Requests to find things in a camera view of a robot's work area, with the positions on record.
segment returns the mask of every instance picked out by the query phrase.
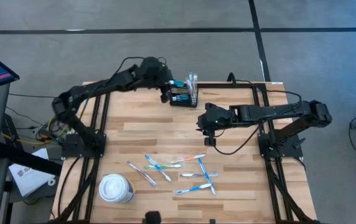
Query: cable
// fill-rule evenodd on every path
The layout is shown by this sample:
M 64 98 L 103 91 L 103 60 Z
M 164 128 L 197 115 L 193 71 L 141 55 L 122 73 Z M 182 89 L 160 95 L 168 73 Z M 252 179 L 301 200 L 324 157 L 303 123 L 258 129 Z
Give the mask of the cable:
M 236 149 L 236 150 L 233 151 L 233 152 L 222 152 L 222 151 L 220 151 L 219 149 L 217 149 L 216 146 L 214 146 L 214 149 L 217 150 L 217 152 L 219 152 L 219 153 L 221 153 L 221 154 L 223 154 L 223 155 L 227 155 L 227 156 L 233 155 L 233 154 L 235 154 L 236 152 L 238 152 L 243 146 L 245 146 L 245 144 L 248 143 L 248 141 L 253 137 L 253 135 L 259 130 L 259 128 L 260 128 L 260 127 L 257 126 L 257 128 L 256 128 L 256 129 L 253 131 L 253 133 L 250 135 L 250 137 L 248 137 L 248 138 L 246 139 L 246 141 L 245 141 L 241 146 L 239 146 L 238 149 Z
M 25 117 L 25 118 L 29 118 L 31 121 L 33 121 L 33 122 L 35 122 L 35 123 L 37 123 L 37 124 L 39 124 L 39 125 L 43 125 L 42 123 L 40 123 L 40 122 L 38 122 L 38 121 L 32 119 L 31 117 L 29 117 L 29 116 L 27 116 L 27 115 L 23 115 L 23 114 L 20 114 L 20 113 L 16 112 L 16 110 L 14 110 L 14 109 L 12 109 L 12 108 L 10 108 L 10 107 L 8 107 L 8 106 L 6 106 L 6 108 L 10 109 L 11 111 L 13 111 L 15 114 L 17 114 L 17 115 L 19 115 L 19 116 L 22 116 L 22 117 Z
M 51 215 L 52 215 L 52 219 L 55 219 L 55 215 L 54 215 L 54 213 L 52 211 L 52 208 L 51 208 Z
M 73 166 L 77 163 L 77 161 L 79 159 L 80 159 L 79 157 L 77 159 L 75 159 L 74 162 L 72 163 L 72 165 L 70 166 L 70 168 L 68 169 L 68 171 L 66 173 L 66 176 L 65 176 L 65 179 L 63 180 L 62 187 L 60 188 L 59 199 L 58 199 L 58 216 L 60 216 L 60 203 L 62 201 L 62 193 L 63 193 L 63 189 L 65 188 L 67 177 L 70 174 L 70 172 L 72 171 Z
M 24 130 L 24 129 L 33 130 L 33 129 L 39 128 L 39 127 L 41 127 L 41 126 L 42 126 L 42 125 L 29 126 L 29 127 L 27 127 L 27 128 L 15 128 L 15 129 L 16 129 L 16 130 Z
M 35 98 L 56 98 L 56 96 L 34 96 L 34 95 L 23 95 L 23 94 L 15 94 L 15 93 L 9 93 L 11 96 L 24 96 L 24 97 L 35 97 Z
M 307 167 L 305 166 L 305 163 L 302 161 L 300 157 L 294 157 L 295 160 L 297 160 L 301 165 L 304 167 L 304 170 L 307 171 Z
M 258 86 L 256 86 L 254 83 L 252 83 L 252 82 L 250 82 L 250 81 L 248 81 L 248 80 L 236 80 L 236 81 L 247 82 L 247 83 L 249 83 L 250 85 L 252 85 L 253 87 L 259 89 L 259 91 L 262 91 L 260 88 L 258 88 Z M 292 94 L 292 95 L 294 95 L 294 96 L 297 96 L 297 97 L 299 98 L 299 99 L 298 99 L 298 102 L 296 103 L 297 106 L 296 106 L 295 108 L 291 108 L 291 109 L 288 109 L 288 110 L 286 110 L 286 111 L 283 111 L 283 112 L 281 112 L 280 114 L 277 114 L 276 116 L 273 116 L 273 117 L 271 117 L 270 119 L 267 119 L 267 120 L 263 121 L 263 122 L 262 122 L 261 124 L 259 124 L 259 126 L 253 131 L 253 133 L 250 135 L 250 137 L 248 137 L 248 138 L 246 139 L 246 141 L 245 141 L 241 146 L 239 146 L 238 149 L 234 150 L 233 152 L 222 152 L 222 151 L 220 151 L 219 149 L 217 149 L 216 146 L 214 146 L 214 149 L 217 150 L 217 152 L 219 152 L 219 153 L 221 153 L 221 154 L 223 154 L 223 155 L 233 155 L 234 153 L 238 152 L 243 146 L 245 146 L 245 145 L 247 144 L 247 142 L 254 136 L 254 134 L 257 132 L 257 130 L 259 130 L 260 125 L 263 125 L 265 122 L 270 121 L 270 120 L 272 120 L 272 119 L 274 119 L 274 118 L 276 118 L 276 117 L 278 117 L 278 116 L 280 116 L 280 115 L 282 115 L 282 114 L 285 114 L 285 113 L 287 113 L 288 111 L 296 110 L 296 109 L 299 108 L 299 107 L 301 106 L 301 104 L 302 104 L 302 97 L 301 97 L 300 94 L 293 93 L 293 92 L 291 92 L 291 91 L 281 91 L 281 90 L 266 90 L 266 91 L 267 91 L 267 92 L 277 92 L 277 93 L 288 93 L 288 94 Z
M 350 122 L 350 126 L 349 126 L 349 128 L 348 128 L 348 137 L 349 137 L 349 139 L 350 139 L 352 148 L 353 148 L 353 149 L 355 150 L 355 152 L 356 152 L 356 147 L 355 147 L 354 143 L 352 142 L 352 138 L 351 138 L 351 125 L 352 125 L 353 121 L 355 121 L 355 120 L 356 120 L 356 118 L 352 119 L 351 122 Z
M 223 135 L 224 132 L 225 132 L 225 129 L 222 130 L 222 133 L 221 133 L 221 134 L 219 134 L 219 135 L 217 135 L 217 136 L 214 136 L 214 137 L 215 137 L 215 138 L 218 138 L 218 137 L 220 137 L 221 135 Z
M 51 129 L 50 129 L 50 125 L 51 125 L 51 123 L 53 124 L 54 123 L 54 121 L 55 121 L 55 115 L 54 116 L 52 116 L 52 118 L 49 120 L 49 122 L 48 122 L 48 127 L 47 127 L 47 130 L 48 131 L 51 131 Z
M 258 86 L 256 86 L 254 83 L 252 83 L 252 82 L 250 82 L 250 81 L 248 81 L 248 80 L 236 80 L 236 81 L 239 81 L 239 82 L 247 82 L 247 83 L 249 83 L 250 85 L 252 85 L 253 87 L 259 89 L 259 91 L 262 91 L 260 88 L 258 88 Z M 288 93 L 288 94 L 292 94 L 292 95 L 298 97 L 298 102 L 297 102 L 298 105 L 297 105 L 296 109 L 299 108 L 299 105 L 302 104 L 302 97 L 301 97 L 301 95 L 298 94 L 298 93 L 293 93 L 293 92 L 291 92 L 291 91 L 267 90 L 267 89 L 266 89 L 265 91 L 270 92 L 270 93 Z
M 8 138 L 8 139 L 12 140 L 12 137 L 10 137 L 7 134 L 1 133 L 1 136 L 4 137 L 4 138 Z M 16 141 L 21 142 L 21 143 L 25 143 L 25 144 L 32 144 L 32 145 L 40 145 L 40 146 L 42 146 L 42 145 L 49 144 L 49 143 L 53 142 L 54 140 L 50 140 L 50 141 L 46 141 L 46 142 L 30 142 L 30 141 L 25 141 L 25 140 L 21 140 L 21 139 L 16 139 Z
M 164 59 L 164 65 L 167 65 L 167 59 L 165 57 L 158 57 L 157 59 L 159 60 L 160 58 L 163 58 Z
M 33 139 L 33 140 L 36 140 L 36 141 L 39 141 L 38 139 L 36 138 L 32 138 L 30 136 L 26 136 L 26 135 L 23 135 L 23 134 L 19 134 L 19 137 L 23 137 L 23 138 L 29 138 L 29 139 Z

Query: wooden tabletop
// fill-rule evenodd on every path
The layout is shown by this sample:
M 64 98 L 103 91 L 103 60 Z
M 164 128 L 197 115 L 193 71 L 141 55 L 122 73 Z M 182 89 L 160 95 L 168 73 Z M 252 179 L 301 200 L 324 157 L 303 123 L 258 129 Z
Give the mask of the wooden tabletop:
M 282 84 L 266 83 L 269 90 L 284 90 Z M 254 104 L 253 95 L 247 88 L 205 88 L 199 90 L 197 108 L 173 107 L 160 102 L 157 90 L 140 89 L 133 92 L 111 94 L 106 121 L 107 144 L 105 156 L 100 160 L 96 182 L 91 223 L 140 223 L 144 214 L 158 210 L 163 223 L 273 223 L 273 209 L 265 170 L 260 156 L 256 135 L 236 154 L 224 156 L 214 148 L 204 146 L 204 136 L 196 131 L 197 117 L 205 112 L 205 103 L 214 103 L 228 108 L 229 105 Z M 286 104 L 284 93 L 268 93 L 270 105 Z M 89 126 L 94 104 L 91 99 L 82 121 Z M 101 101 L 98 126 L 102 112 Z M 279 129 L 291 119 L 275 121 Z M 227 129 L 217 139 L 221 151 L 231 152 L 240 146 L 256 127 Z M 139 173 L 126 164 L 137 167 L 149 165 L 144 154 L 149 154 L 157 163 L 206 152 L 203 162 L 208 172 L 218 172 L 212 177 L 216 195 L 210 189 L 176 195 L 176 190 L 185 190 L 207 183 L 205 178 L 180 177 L 182 173 L 201 174 L 198 161 L 186 162 L 180 169 L 166 169 L 172 182 L 156 170 L 146 172 L 157 182 L 152 187 Z M 66 176 L 75 159 L 63 163 L 60 180 Z M 82 169 L 80 159 L 70 173 L 62 196 L 62 210 L 76 194 Z M 283 159 L 284 174 L 289 193 L 311 218 L 316 218 L 309 191 L 306 173 L 298 161 Z M 131 203 L 108 203 L 98 194 L 98 185 L 104 175 L 121 174 L 136 188 L 136 197 Z M 59 182 L 53 213 L 57 214 L 57 202 L 62 181 Z M 278 193 L 282 218 L 285 217 L 283 200 Z M 83 218 L 87 195 L 84 195 L 80 217 Z

